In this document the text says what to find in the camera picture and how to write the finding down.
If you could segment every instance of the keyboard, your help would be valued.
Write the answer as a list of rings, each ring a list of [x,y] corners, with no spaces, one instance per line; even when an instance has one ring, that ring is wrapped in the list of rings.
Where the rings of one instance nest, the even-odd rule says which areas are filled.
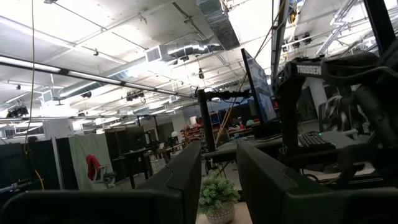
[[[304,133],[299,135],[298,144],[307,152],[320,152],[336,149],[335,145],[324,140],[316,132]]]

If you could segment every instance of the small green plant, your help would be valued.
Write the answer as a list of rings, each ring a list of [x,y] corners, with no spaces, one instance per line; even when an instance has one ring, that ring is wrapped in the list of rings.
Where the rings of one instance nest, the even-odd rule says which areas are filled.
[[[223,203],[237,203],[239,198],[234,184],[227,179],[217,177],[214,173],[201,182],[199,212],[212,215],[222,207]]]

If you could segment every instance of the red chair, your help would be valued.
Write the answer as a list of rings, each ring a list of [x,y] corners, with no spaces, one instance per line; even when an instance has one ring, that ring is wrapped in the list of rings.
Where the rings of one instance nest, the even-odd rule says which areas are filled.
[[[106,188],[114,187],[114,181],[117,173],[108,173],[108,167],[101,166],[94,155],[87,155],[86,162],[88,166],[87,177],[96,184],[105,184]]]

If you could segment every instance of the white flower pot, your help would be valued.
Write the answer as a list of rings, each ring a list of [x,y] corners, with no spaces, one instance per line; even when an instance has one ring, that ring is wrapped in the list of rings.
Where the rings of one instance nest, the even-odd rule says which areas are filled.
[[[225,224],[230,222],[235,217],[235,208],[233,203],[224,203],[223,206],[218,209],[212,215],[206,215],[207,220],[211,224]]]

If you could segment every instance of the potted plant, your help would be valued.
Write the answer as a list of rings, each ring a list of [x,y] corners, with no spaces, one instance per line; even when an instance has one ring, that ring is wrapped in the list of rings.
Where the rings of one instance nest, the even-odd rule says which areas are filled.
[[[234,219],[234,204],[239,198],[233,183],[213,174],[201,182],[199,212],[212,224],[228,223]]]

